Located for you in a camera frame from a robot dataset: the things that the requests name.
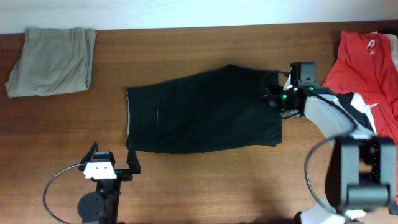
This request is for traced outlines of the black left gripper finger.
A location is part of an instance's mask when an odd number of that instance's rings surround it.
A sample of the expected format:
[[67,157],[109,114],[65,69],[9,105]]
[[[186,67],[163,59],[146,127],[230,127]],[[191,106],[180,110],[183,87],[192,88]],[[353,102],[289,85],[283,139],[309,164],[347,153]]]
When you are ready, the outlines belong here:
[[129,147],[127,153],[126,163],[129,166],[131,174],[140,174],[141,173],[141,165],[139,163],[137,154],[132,147]]
[[83,159],[80,161],[80,164],[86,164],[87,162],[91,161],[94,154],[98,151],[98,143],[95,141],[91,146],[90,150],[86,153]]

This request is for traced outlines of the black shorts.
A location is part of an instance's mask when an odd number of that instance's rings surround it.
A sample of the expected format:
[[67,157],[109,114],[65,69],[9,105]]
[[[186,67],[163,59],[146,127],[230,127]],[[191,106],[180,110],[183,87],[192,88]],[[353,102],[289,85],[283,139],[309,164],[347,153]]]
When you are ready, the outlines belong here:
[[127,89],[126,146],[144,152],[190,154],[282,142],[280,111],[261,101],[261,83],[277,75],[227,65]]

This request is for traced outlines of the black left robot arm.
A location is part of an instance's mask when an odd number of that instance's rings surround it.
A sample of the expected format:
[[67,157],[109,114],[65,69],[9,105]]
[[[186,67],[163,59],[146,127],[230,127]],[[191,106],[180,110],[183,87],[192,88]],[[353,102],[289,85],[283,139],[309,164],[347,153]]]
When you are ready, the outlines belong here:
[[94,142],[78,166],[85,178],[96,184],[96,190],[82,196],[77,211],[82,224],[115,224],[118,222],[121,183],[133,180],[141,173],[141,165],[135,150],[129,146],[127,169],[115,169],[115,159],[110,151],[99,151]]

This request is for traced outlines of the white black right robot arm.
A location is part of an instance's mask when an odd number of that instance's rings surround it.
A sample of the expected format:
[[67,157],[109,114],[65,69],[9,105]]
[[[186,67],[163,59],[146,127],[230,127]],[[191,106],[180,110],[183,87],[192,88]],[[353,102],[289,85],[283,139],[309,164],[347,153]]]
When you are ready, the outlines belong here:
[[[281,86],[264,88],[263,99],[283,110],[296,110],[325,136],[308,152],[304,175],[316,204],[298,212],[295,223],[358,223],[378,208],[397,215],[396,145],[391,138],[378,137],[359,124],[327,88]],[[333,146],[325,178],[325,196],[319,198],[308,168],[314,152],[325,143]]]

